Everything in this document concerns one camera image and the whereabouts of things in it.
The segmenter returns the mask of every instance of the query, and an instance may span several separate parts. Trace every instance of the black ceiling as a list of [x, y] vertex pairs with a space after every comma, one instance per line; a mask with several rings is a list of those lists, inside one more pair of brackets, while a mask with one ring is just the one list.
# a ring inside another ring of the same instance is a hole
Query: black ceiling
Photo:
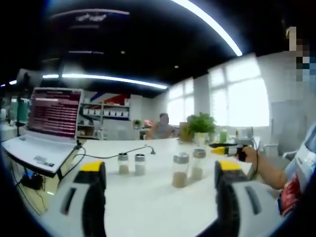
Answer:
[[[58, 73], [107, 75], [172, 85], [236, 57], [225, 41], [203, 20], [171, 0], [55, 0], [28, 15], [17, 38], [22, 42], [10, 57], [14, 67], [2, 78], [8, 82], [20, 68]], [[286, 49], [285, 27], [275, 1], [192, 0], [233, 38], [243, 54], [264, 55]], [[75, 9], [129, 12], [90, 13], [101, 22], [76, 17], [84, 12], [55, 16]], [[69, 51], [98, 51], [77, 54]], [[161, 90], [117, 83], [89, 83], [89, 89], [133, 92], [154, 97]]]

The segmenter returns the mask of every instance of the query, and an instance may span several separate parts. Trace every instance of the spice jar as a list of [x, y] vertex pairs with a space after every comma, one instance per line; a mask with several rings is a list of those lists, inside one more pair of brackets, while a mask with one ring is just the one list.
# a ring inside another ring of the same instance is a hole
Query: spice jar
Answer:
[[193, 151], [193, 166], [192, 166], [192, 178], [201, 180], [203, 177], [203, 161], [206, 157], [206, 151], [204, 149], [194, 149]]
[[186, 186], [189, 169], [189, 155], [180, 153], [173, 157], [173, 179], [172, 186], [183, 188]]
[[135, 175], [142, 176], [146, 173], [146, 163], [144, 154], [135, 155]]
[[120, 175], [129, 174], [127, 153], [119, 153], [118, 155], [118, 173]]

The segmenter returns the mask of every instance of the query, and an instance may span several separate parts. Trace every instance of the window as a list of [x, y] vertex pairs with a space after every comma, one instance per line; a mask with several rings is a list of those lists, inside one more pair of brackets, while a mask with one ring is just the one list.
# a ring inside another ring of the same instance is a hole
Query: window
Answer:
[[267, 89], [254, 56], [209, 73], [211, 114], [219, 126], [269, 126]]
[[168, 93], [167, 113], [169, 123], [179, 125], [194, 114], [193, 79], [188, 79], [173, 86]]

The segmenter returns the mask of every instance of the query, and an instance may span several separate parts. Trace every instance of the white laptop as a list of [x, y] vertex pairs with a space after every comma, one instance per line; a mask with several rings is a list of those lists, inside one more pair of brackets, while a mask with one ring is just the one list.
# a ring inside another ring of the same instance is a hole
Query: white laptop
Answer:
[[34, 172], [53, 176], [77, 145], [82, 89], [34, 89], [27, 131], [1, 145], [8, 155]]

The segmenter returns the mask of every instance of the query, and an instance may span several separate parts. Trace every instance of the hand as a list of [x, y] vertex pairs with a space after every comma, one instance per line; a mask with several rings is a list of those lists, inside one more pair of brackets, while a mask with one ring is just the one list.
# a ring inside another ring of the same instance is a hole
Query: hand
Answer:
[[247, 163], [253, 163], [254, 165], [257, 164], [257, 156], [259, 156], [259, 154], [255, 149], [253, 149], [253, 147], [244, 147], [242, 151], [246, 153], [245, 161]]

